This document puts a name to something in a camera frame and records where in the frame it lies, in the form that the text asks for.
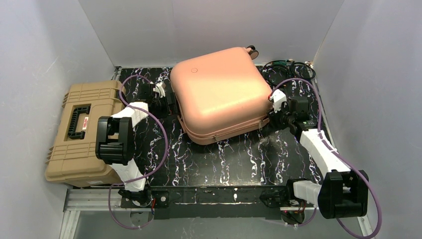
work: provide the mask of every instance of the plastic case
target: plastic case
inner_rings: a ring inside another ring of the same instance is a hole
[[[230,48],[180,62],[172,69],[179,121],[193,142],[214,143],[268,123],[271,88],[250,51]]]
[[[63,100],[63,114],[48,154],[45,178],[77,187],[120,182],[116,172],[95,155],[97,122],[123,109],[118,81],[72,85]]]

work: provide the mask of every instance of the label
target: label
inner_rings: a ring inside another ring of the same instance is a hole
[[[89,184],[99,184],[99,183],[103,183],[102,181],[89,181],[87,182]]]
[[[85,117],[85,119],[84,119],[84,124],[82,125],[82,130],[87,129],[87,126],[88,126],[88,119],[89,119],[89,117]]]

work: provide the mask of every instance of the tan hard case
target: tan hard case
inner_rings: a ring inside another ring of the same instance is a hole
[[[193,142],[214,143],[268,123],[271,88],[248,50],[234,47],[180,62],[172,69],[179,121]]]
[[[63,100],[64,109],[54,146],[48,153],[47,181],[76,187],[121,182],[117,173],[95,155],[98,119],[123,109],[123,103],[118,99],[120,86],[121,82],[110,80],[71,86]],[[74,115],[75,109],[87,106],[89,114]],[[70,130],[85,132],[84,138],[71,139]]]

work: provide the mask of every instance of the black handle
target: black handle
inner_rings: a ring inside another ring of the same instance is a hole
[[[70,119],[69,131],[67,136],[71,139],[84,139],[85,131],[76,132],[76,126],[78,125],[79,115],[86,113],[90,114],[91,106],[79,107],[73,110],[72,118]]]

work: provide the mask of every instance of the red and white label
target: red and white label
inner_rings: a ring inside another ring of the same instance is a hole
[[[89,118],[89,117],[85,117],[85,119],[84,119],[84,124],[82,125],[82,130],[87,129],[87,126],[88,126],[88,118]]]

